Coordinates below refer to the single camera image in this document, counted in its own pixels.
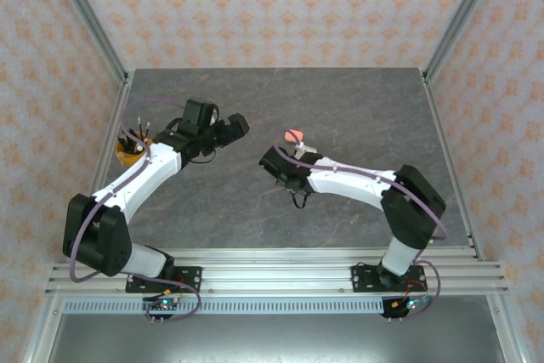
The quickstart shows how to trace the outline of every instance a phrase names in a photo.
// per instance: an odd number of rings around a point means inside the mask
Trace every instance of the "orange floral wallpaper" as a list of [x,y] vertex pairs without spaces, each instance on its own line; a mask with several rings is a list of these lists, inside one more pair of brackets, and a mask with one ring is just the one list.
[[128,70],[425,68],[461,0],[90,0]]
[[481,0],[433,85],[485,255],[506,262],[541,359],[543,73],[544,0]]
[[70,0],[0,0],[0,360],[20,362],[117,81]]

